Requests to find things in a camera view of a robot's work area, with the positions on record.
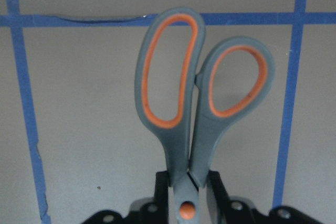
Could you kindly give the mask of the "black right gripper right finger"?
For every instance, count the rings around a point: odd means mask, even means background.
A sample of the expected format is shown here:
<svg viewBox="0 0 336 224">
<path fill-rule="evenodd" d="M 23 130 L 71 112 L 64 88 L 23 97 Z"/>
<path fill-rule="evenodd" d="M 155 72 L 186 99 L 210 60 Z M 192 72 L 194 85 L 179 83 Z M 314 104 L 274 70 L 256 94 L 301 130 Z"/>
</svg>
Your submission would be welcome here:
<svg viewBox="0 0 336 224">
<path fill-rule="evenodd" d="M 251 200 L 229 196 L 215 171 L 207 177 L 207 204 L 212 223 L 320 223 L 290 206 L 275 207 L 264 215 Z"/>
</svg>

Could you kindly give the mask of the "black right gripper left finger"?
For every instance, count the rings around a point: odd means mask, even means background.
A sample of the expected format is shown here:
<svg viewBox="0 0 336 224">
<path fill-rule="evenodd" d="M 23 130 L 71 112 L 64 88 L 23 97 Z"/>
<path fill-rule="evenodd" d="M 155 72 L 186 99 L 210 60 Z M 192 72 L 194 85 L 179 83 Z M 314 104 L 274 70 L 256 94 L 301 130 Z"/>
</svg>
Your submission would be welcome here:
<svg viewBox="0 0 336 224">
<path fill-rule="evenodd" d="M 84 223 L 169 223 L 169 179 L 166 171 L 155 175 L 154 196 L 134 201 L 127 216 L 113 210 L 96 212 Z"/>
</svg>

